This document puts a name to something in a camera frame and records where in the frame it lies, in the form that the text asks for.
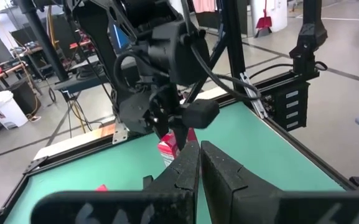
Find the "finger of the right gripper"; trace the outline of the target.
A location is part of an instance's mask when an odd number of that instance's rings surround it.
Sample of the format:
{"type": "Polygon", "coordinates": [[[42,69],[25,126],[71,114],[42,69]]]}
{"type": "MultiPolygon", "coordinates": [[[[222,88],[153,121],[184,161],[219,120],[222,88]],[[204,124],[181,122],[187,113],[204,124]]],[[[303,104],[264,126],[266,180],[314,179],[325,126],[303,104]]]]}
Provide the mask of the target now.
{"type": "Polygon", "coordinates": [[[179,150],[182,150],[186,144],[188,128],[183,124],[179,117],[170,119],[170,129],[174,132],[175,140],[179,150]]]}
{"type": "Polygon", "coordinates": [[[157,134],[158,138],[162,139],[169,132],[167,114],[157,100],[152,100],[150,102],[150,106],[152,112],[153,130],[157,134]]]}

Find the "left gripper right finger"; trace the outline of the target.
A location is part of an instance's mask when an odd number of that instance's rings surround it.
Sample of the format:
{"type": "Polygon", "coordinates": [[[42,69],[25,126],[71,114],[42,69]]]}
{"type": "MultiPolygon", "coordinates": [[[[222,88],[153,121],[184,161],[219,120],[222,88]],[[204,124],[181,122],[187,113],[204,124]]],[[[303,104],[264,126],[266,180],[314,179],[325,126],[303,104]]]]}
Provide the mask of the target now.
{"type": "Polygon", "coordinates": [[[200,153],[212,223],[359,224],[359,190],[284,191],[209,141],[201,143],[200,153]]]}

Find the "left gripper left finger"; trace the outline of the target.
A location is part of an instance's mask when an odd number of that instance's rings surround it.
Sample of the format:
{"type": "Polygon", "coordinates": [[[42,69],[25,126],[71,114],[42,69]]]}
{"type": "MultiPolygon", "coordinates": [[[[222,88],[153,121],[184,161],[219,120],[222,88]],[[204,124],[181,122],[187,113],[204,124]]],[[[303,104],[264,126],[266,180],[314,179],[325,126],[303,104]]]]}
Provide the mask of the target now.
{"type": "Polygon", "coordinates": [[[39,200],[32,223],[195,223],[200,146],[188,142],[145,189],[63,191],[39,200]]]}

